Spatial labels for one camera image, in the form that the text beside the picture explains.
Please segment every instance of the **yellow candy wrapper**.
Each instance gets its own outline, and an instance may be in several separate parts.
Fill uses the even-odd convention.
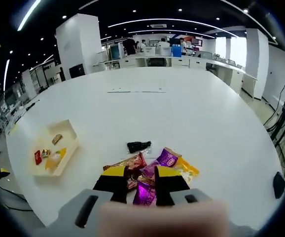
[[[67,152],[66,148],[63,148],[59,151],[56,151],[52,155],[47,158],[45,169],[48,169],[50,172],[54,172],[54,170],[59,165],[60,161],[64,158]]]
[[[179,157],[173,169],[177,170],[179,174],[184,178],[186,183],[190,183],[194,176],[197,176],[200,171],[191,166],[186,160],[182,157]]]

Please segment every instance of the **white pillar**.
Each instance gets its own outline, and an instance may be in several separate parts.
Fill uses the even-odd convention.
[[[33,81],[32,81],[29,69],[27,69],[26,71],[22,73],[22,80],[25,86],[25,91],[29,99],[32,100],[34,97],[37,96],[37,93],[34,89],[34,85],[33,85]]]
[[[69,68],[79,64],[83,65],[86,74],[93,72],[96,54],[102,51],[96,16],[73,16],[56,29],[56,39],[66,79],[71,79]]]
[[[226,59],[230,59],[231,53],[231,38],[226,38]]]
[[[258,29],[247,29],[246,73],[257,78],[254,97],[261,99],[266,84],[269,67],[269,43]]]

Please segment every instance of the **window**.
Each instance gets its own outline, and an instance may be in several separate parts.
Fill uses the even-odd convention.
[[[230,59],[243,67],[247,61],[247,38],[232,37],[230,41]]]
[[[216,38],[216,54],[219,54],[221,58],[226,57],[226,37]]]

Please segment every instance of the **purple candy wrapper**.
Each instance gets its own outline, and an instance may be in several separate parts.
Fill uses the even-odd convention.
[[[173,152],[171,149],[165,147],[162,150],[161,155],[155,161],[153,161],[151,164],[142,168],[141,172],[145,177],[154,180],[154,168],[156,166],[173,167],[176,164],[179,157],[181,157],[181,155],[179,155],[179,154]]]
[[[134,205],[150,206],[156,203],[156,190],[154,182],[144,178],[138,178],[138,188],[133,201]]]

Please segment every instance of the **blue container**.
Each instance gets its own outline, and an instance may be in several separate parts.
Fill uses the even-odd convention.
[[[182,57],[182,51],[181,51],[181,46],[172,46],[172,54],[173,57]]]

